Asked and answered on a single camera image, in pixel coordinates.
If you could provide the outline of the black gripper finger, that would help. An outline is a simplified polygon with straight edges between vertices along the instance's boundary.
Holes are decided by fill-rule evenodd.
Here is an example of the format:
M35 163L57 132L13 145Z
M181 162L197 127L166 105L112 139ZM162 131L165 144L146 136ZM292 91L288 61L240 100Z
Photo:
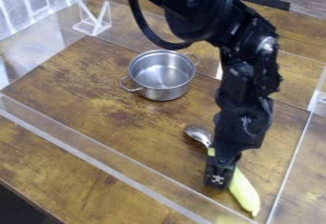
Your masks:
M202 173L202 183L205 186L218 190L225 190L229 187L234 165L230 164L224 168L217 167L212 163L205 163Z

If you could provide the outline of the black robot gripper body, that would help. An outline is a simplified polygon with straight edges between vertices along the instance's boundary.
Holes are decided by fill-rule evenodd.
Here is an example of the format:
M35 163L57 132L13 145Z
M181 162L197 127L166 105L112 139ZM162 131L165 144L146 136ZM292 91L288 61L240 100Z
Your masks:
M272 99L268 97L249 103L233 105L216 98L220 111L213 116L212 148L214 155L206 158L206 165L216 168L229 166L243 151L257 149L272 122Z

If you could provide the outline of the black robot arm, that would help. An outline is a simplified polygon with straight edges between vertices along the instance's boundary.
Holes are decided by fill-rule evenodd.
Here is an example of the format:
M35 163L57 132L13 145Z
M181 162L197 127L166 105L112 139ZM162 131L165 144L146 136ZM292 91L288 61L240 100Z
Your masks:
M214 103L214 132L202 183L224 190L241 152L260 147L272 122L279 75L276 28L240 0L148 0L164 10L177 43L152 31L137 0L126 0L138 29L158 47L174 51L204 41L220 51L222 77Z

